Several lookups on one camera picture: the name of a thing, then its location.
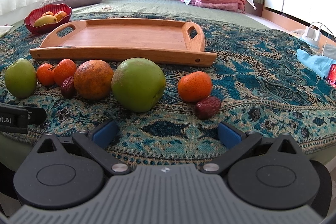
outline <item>tray handle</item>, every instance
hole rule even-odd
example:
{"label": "tray handle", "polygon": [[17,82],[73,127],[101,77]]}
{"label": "tray handle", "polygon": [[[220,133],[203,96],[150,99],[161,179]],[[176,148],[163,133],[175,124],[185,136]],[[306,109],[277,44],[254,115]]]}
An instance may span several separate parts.
{"label": "tray handle", "polygon": [[[188,50],[204,52],[205,50],[205,37],[204,32],[200,25],[194,22],[186,22],[184,25],[184,41]],[[190,37],[190,33],[196,30],[197,35],[194,38]]]}
{"label": "tray handle", "polygon": [[[71,36],[75,35],[76,33],[80,32],[86,27],[87,23],[86,20],[78,20],[78,21],[70,21],[65,24],[62,24],[58,26],[56,29],[54,29],[50,34],[46,36],[46,38],[43,40],[41,47],[56,47],[59,46],[62,42],[69,39]],[[70,33],[67,33],[63,37],[59,37],[57,33],[60,31],[71,27],[73,30]]]}

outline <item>scalloped bowl rim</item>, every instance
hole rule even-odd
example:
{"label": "scalloped bowl rim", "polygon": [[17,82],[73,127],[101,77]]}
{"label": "scalloped bowl rim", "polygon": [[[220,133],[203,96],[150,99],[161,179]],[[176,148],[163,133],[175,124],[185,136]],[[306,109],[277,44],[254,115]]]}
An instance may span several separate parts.
{"label": "scalloped bowl rim", "polygon": [[[27,24],[27,23],[26,23],[26,19],[27,19],[28,17],[30,17],[30,15],[31,15],[34,11],[36,11],[36,10],[40,10],[40,9],[42,9],[43,7],[46,7],[47,5],[53,5],[53,6],[65,5],[65,6],[67,6],[68,8],[70,8],[70,14],[68,14],[68,15],[65,16],[65,17],[63,17],[60,21],[58,21],[58,22],[56,22],[56,23],[46,23],[46,24],[43,24],[43,25],[41,25],[41,26],[39,26],[39,27],[35,27],[34,25],[31,25],[31,24]],[[66,5],[65,3],[60,3],[60,4],[52,4],[52,3],[50,3],[50,4],[46,4],[46,5],[44,5],[44,6],[40,7],[40,8],[37,8],[37,9],[32,10],[32,11],[29,13],[29,15],[27,15],[27,16],[25,17],[25,19],[24,19],[24,24],[25,24],[26,26],[32,26],[33,28],[38,29],[38,28],[41,28],[41,27],[43,27],[43,26],[45,26],[45,25],[52,26],[52,25],[54,25],[54,24],[58,24],[58,23],[62,22],[63,19],[65,19],[65,18],[67,18],[68,16],[71,16],[71,15],[72,15],[72,8],[71,8],[70,6],[68,6],[68,5]]]}

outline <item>red phone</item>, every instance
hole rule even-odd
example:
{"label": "red phone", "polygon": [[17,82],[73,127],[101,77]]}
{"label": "red phone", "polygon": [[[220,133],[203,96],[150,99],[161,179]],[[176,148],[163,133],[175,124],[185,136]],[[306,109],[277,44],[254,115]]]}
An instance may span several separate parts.
{"label": "red phone", "polygon": [[336,88],[336,64],[332,64],[327,77],[328,84]]}

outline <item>black clip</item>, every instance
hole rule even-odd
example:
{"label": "black clip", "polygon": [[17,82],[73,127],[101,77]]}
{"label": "black clip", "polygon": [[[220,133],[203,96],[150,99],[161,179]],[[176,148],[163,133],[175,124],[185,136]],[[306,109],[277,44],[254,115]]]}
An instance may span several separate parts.
{"label": "black clip", "polygon": [[0,103],[0,131],[28,133],[29,124],[41,124],[47,118],[43,108]]}

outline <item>pink quilt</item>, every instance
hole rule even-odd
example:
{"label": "pink quilt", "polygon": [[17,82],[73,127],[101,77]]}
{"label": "pink quilt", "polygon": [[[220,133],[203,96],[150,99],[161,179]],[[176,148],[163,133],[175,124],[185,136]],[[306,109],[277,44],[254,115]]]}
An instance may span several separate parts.
{"label": "pink quilt", "polygon": [[198,7],[214,8],[245,13],[246,0],[191,0],[190,4]]}

